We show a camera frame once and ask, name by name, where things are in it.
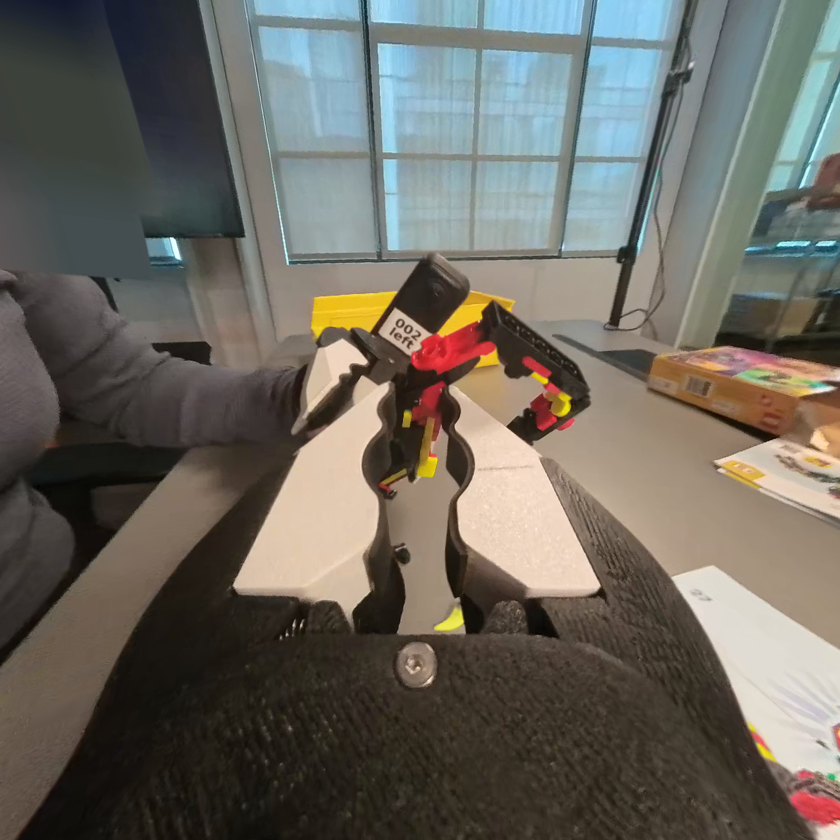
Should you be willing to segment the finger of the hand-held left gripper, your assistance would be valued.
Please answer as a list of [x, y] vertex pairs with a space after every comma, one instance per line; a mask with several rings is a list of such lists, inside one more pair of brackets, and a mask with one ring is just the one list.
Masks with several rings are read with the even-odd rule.
[[291, 428], [295, 438], [313, 438], [343, 417], [354, 415], [369, 396], [384, 397], [374, 414], [394, 432], [394, 359], [363, 353], [353, 345], [319, 347], [309, 363], [300, 394], [300, 410]]

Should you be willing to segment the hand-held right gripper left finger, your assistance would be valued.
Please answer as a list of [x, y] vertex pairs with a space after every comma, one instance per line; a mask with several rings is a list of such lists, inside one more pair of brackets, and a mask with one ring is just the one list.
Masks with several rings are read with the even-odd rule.
[[337, 604], [360, 633], [395, 634], [405, 602], [379, 483], [392, 463], [393, 383], [374, 385], [297, 453], [233, 587]]

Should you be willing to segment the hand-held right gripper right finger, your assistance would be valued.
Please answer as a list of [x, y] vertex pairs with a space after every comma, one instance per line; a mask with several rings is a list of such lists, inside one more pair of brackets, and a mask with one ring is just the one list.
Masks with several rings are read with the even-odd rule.
[[445, 394], [446, 570], [469, 634], [500, 603], [596, 595], [601, 584], [536, 449], [459, 388]]

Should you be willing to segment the black red yellow lego model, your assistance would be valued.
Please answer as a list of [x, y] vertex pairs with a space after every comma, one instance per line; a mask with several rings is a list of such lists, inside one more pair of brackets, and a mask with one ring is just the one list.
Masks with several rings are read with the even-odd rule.
[[591, 390], [579, 366], [511, 311], [492, 301], [480, 319], [441, 336], [425, 339], [406, 372], [394, 379], [396, 425], [392, 462], [378, 491], [393, 499], [400, 480], [433, 477], [438, 464], [434, 446], [441, 428], [455, 421], [448, 399], [459, 380], [481, 358], [496, 354], [510, 379], [529, 378], [542, 387], [507, 424], [528, 445], [562, 431], [592, 404]]

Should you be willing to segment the person's left forearm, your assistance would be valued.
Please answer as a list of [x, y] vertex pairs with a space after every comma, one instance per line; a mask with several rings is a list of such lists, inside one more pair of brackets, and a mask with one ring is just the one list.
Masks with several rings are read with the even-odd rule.
[[292, 438], [307, 366], [235, 371], [181, 360], [121, 338], [77, 405], [137, 445], [194, 448]]

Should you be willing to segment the orange cardboard lego box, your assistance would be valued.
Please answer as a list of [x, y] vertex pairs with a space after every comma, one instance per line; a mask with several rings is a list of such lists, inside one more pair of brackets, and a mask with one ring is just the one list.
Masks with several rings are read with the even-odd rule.
[[830, 365], [719, 346], [656, 356], [647, 388], [781, 437], [798, 422], [838, 424], [838, 378]]

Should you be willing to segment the yellow plastic bin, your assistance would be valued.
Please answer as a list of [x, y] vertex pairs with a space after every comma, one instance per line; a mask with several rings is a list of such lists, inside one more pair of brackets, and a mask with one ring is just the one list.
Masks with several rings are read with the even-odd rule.
[[492, 302], [508, 312], [515, 305], [430, 271], [415, 272], [398, 292], [315, 297], [311, 333], [315, 340], [328, 328], [382, 333], [397, 355], [413, 355], [418, 370], [453, 381], [473, 366], [501, 363], [490, 329], [479, 328]]

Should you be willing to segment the large grid window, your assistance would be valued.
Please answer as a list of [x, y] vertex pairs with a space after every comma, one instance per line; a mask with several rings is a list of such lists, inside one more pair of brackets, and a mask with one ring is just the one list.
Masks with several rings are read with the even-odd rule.
[[686, 2], [245, 2], [292, 264], [616, 255]]

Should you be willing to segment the black stand pole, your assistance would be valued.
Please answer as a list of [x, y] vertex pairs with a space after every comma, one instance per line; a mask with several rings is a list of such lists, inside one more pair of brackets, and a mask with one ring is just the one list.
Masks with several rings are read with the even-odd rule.
[[679, 20], [675, 48], [670, 66], [665, 74], [654, 128], [644, 163], [639, 193], [631, 216], [626, 243], [617, 250], [618, 276], [612, 305], [604, 328], [609, 332], [631, 332], [623, 321], [639, 313], [638, 309], [626, 310], [627, 294], [633, 278], [637, 258], [641, 252], [644, 231], [650, 214], [657, 215], [656, 190], [661, 186], [662, 169], [667, 156], [672, 130], [676, 127], [681, 107], [680, 97], [684, 94], [694, 70], [690, 36], [697, 15], [698, 1], [685, 1]]

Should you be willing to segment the closed instruction booklet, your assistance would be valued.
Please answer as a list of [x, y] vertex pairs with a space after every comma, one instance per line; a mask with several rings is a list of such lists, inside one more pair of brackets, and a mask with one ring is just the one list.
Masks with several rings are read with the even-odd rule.
[[774, 439], [718, 458], [717, 472], [827, 522], [839, 523], [839, 460]]

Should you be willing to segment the open instruction booklet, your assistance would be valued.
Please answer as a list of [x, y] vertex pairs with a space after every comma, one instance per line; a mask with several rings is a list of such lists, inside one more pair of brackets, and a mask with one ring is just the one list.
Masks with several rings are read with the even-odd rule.
[[759, 753], [817, 838], [838, 838], [839, 653], [720, 569], [674, 583], [708, 635]]

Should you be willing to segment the dark wall screen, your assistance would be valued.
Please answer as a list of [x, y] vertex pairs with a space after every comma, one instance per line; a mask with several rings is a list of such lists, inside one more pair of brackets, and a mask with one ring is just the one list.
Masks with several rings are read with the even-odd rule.
[[200, 3], [105, 1], [150, 167], [146, 238], [242, 238]]

